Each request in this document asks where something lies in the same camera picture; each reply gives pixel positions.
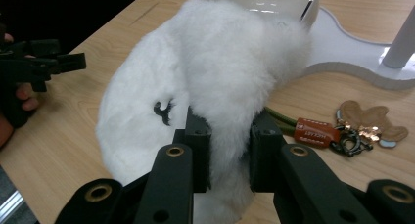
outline white fur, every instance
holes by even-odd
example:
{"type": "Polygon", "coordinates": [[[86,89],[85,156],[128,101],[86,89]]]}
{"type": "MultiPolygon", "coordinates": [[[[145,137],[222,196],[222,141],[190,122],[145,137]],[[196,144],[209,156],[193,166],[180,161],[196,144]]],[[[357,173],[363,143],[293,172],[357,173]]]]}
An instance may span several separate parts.
{"type": "Polygon", "coordinates": [[[190,104],[212,129],[212,189],[195,194],[194,223],[235,223],[253,197],[244,157],[253,118],[275,87],[300,75],[309,49],[298,21],[189,0],[136,45],[108,86],[96,128],[106,167],[124,185],[150,171],[190,104]],[[170,100],[166,126],[153,106],[170,100]]]}

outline light wood tabletop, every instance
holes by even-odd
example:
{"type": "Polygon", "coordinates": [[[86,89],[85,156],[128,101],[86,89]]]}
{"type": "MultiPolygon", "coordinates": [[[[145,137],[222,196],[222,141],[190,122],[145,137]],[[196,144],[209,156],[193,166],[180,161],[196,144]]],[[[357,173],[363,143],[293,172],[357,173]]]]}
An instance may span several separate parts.
{"type": "MultiPolygon", "coordinates": [[[[73,193],[87,182],[111,175],[95,137],[98,108],[110,78],[142,36],[174,16],[186,0],[136,0],[80,44],[87,69],[53,76],[42,106],[0,151],[0,163],[40,223],[54,223],[73,193]]],[[[415,0],[321,0],[350,33],[392,42],[415,0]]],[[[415,92],[384,90],[354,76],[324,72],[300,78],[273,92],[268,106],[292,118],[335,123],[346,100],[363,109],[387,106],[392,124],[409,135],[393,149],[348,158],[315,150],[344,182],[363,191],[374,179],[415,188],[415,92]]],[[[279,223],[271,194],[257,194],[240,224],[279,223]]]]}

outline brown leather charm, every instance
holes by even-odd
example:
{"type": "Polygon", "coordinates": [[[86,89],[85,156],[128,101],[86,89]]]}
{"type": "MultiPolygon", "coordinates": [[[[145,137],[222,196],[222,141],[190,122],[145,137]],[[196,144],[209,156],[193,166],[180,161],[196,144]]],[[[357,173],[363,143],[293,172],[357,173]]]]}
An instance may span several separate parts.
{"type": "Polygon", "coordinates": [[[308,145],[328,148],[331,142],[339,142],[340,131],[330,123],[299,118],[294,132],[294,139],[308,145]]]}

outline gold metal ring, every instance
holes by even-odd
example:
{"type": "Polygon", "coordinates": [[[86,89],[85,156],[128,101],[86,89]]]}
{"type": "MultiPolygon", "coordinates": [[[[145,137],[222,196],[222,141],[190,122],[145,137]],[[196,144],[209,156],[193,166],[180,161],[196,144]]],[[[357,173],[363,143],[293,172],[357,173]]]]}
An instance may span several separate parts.
{"type": "Polygon", "coordinates": [[[308,150],[303,147],[298,147],[298,146],[290,147],[290,152],[299,157],[308,156],[308,150]]]}
{"type": "Polygon", "coordinates": [[[407,191],[392,185],[382,187],[382,191],[392,200],[403,203],[413,203],[414,197],[407,191]]]}
{"type": "Polygon", "coordinates": [[[112,191],[113,188],[106,183],[97,184],[86,192],[85,199],[88,202],[100,202],[106,199],[112,191]]]}
{"type": "Polygon", "coordinates": [[[170,157],[179,157],[182,154],[184,154],[184,150],[180,147],[172,147],[172,148],[167,149],[167,154],[170,157]]]}

